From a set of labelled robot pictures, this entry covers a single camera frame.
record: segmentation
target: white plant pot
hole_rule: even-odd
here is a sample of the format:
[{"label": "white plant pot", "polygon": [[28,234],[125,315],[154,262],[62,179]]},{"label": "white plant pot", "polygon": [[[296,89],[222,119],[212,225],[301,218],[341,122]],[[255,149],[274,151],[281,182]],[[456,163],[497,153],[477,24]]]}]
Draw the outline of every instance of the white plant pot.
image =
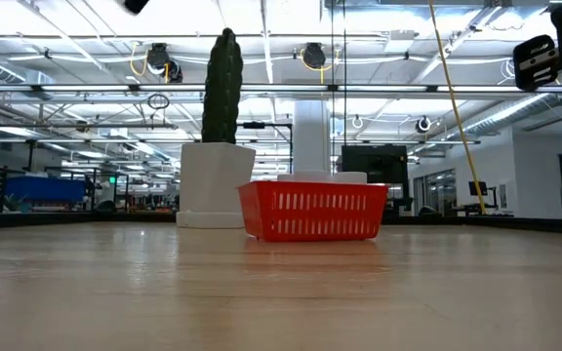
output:
[{"label": "white plant pot", "polygon": [[183,228],[243,228],[237,187],[251,181],[256,151],[226,142],[181,148],[180,211]]}]

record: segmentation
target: cactus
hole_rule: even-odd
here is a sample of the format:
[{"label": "cactus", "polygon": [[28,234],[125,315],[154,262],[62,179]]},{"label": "cactus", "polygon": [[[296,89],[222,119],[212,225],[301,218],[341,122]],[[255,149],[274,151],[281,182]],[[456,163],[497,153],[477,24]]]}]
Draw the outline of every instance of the cactus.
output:
[{"label": "cactus", "polygon": [[229,28],[222,31],[212,49],[205,80],[203,142],[235,143],[238,103],[242,87],[242,51]]}]

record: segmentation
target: white column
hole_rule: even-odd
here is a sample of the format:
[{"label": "white column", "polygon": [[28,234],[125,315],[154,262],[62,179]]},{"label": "white column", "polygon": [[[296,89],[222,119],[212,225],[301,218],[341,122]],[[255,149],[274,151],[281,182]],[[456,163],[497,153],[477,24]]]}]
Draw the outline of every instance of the white column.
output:
[{"label": "white column", "polygon": [[298,100],[294,113],[294,171],[331,170],[327,101]]}]

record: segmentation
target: blue container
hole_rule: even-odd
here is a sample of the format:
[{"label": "blue container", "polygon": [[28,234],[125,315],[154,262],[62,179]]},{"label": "blue container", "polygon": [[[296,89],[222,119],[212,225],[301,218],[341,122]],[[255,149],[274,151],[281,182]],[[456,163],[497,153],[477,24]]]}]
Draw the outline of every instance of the blue container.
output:
[{"label": "blue container", "polygon": [[28,201],[82,201],[84,180],[18,176],[6,181],[6,195]]}]

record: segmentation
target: red plastic basket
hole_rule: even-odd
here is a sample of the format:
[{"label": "red plastic basket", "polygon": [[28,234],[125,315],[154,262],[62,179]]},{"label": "red plastic basket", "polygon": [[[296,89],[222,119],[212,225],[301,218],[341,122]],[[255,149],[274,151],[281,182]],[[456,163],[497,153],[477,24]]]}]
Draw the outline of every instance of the red plastic basket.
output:
[{"label": "red plastic basket", "polygon": [[247,233],[275,242],[375,238],[387,190],[293,181],[252,181],[238,188]]}]

